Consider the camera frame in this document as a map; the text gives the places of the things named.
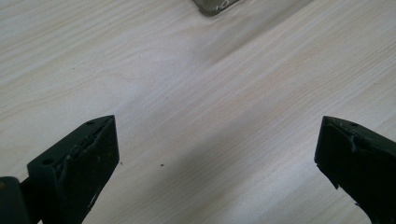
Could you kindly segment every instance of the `wooden table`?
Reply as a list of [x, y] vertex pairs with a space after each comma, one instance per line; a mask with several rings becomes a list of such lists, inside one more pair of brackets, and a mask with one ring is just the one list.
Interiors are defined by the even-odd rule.
[[321, 118], [396, 140], [396, 1], [0, 2], [0, 174], [114, 114], [84, 223], [370, 223], [314, 163]]

